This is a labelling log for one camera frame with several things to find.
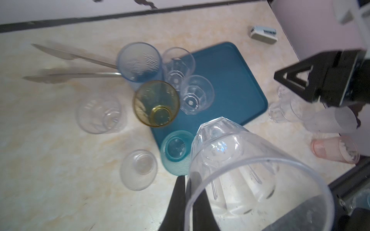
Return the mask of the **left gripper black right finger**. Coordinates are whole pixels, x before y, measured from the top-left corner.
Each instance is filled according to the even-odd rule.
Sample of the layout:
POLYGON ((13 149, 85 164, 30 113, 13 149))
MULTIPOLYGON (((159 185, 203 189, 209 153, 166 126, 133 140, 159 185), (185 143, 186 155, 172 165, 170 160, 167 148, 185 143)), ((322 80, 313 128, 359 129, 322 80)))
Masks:
MULTIPOLYGON (((191 198, 191 190, 202 182, 199 173, 191 173, 186 186, 186 202, 191 198)), ((214 218, 208 195, 204 189, 192 206, 193 230, 194 231, 219 231, 220 228, 214 218)))

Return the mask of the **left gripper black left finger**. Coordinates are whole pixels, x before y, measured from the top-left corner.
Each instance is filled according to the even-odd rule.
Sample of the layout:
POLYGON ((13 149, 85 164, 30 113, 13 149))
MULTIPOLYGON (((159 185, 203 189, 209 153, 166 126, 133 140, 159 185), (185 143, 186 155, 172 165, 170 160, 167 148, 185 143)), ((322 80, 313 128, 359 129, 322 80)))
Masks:
POLYGON ((185 176, 178 176, 164 220, 159 231, 183 231, 185 224, 186 186, 185 176))

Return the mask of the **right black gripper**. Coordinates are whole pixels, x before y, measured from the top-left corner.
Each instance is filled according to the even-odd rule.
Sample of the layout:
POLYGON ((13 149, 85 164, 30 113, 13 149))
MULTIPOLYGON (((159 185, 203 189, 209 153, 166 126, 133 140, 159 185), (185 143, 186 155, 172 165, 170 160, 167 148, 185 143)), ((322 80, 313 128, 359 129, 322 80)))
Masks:
POLYGON ((370 60, 364 50, 326 51, 278 70, 274 80, 308 103, 370 103, 370 60))

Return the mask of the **clear faceted glass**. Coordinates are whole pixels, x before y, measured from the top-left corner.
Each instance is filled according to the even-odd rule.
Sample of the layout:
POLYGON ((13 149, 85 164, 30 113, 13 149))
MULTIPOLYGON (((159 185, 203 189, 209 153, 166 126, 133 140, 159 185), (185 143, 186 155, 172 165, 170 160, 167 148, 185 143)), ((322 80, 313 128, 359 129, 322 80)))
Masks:
POLYGON ((182 81, 179 96, 181 110, 186 115, 196 115, 213 104, 215 92, 208 79, 191 75, 182 81))
POLYGON ((243 126, 219 117, 200 125, 191 146, 191 190, 185 230, 193 230, 192 206, 205 189, 220 231, 330 231, 332 193, 312 168, 243 126))
POLYGON ((180 47, 171 47, 162 54, 164 81, 180 91, 182 80, 193 74, 196 61, 192 53, 180 47))

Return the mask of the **frosted white plastic cup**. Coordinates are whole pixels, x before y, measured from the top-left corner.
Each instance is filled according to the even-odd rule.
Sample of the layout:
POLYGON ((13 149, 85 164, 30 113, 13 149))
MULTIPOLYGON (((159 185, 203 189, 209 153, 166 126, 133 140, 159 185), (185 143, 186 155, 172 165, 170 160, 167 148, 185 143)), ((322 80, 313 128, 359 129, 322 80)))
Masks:
POLYGON ((310 132, 351 133, 357 129, 357 119, 349 107, 329 107, 316 112, 303 126, 310 132))

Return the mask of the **teal dotted plastic cup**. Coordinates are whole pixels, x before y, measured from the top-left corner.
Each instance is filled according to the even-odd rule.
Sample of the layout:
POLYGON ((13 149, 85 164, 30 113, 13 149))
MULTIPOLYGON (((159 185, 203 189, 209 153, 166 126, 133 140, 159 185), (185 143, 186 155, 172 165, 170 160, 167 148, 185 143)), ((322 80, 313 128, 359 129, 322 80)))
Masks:
POLYGON ((174 131, 163 140, 160 148, 164 168, 172 175, 186 176, 191 161, 194 135, 188 131, 174 131))

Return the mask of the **yellow transparent cup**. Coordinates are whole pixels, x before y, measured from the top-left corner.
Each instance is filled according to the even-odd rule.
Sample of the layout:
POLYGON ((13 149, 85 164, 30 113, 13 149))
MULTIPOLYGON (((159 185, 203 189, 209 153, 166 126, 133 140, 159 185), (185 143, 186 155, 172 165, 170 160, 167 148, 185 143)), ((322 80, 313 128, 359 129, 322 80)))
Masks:
POLYGON ((180 110, 180 98, 175 88, 164 81, 142 84, 133 97, 136 118, 146 126, 159 128, 170 124, 180 110))

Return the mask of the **tall frosted blue cup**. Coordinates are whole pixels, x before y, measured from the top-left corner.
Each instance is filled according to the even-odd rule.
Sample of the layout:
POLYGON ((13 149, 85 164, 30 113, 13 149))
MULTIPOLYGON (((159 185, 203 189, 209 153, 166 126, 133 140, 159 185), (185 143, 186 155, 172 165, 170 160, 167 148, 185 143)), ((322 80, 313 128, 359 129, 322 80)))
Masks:
POLYGON ((130 43, 117 55, 119 73, 134 91, 153 80, 163 80, 162 56, 152 45, 144 42, 130 43))

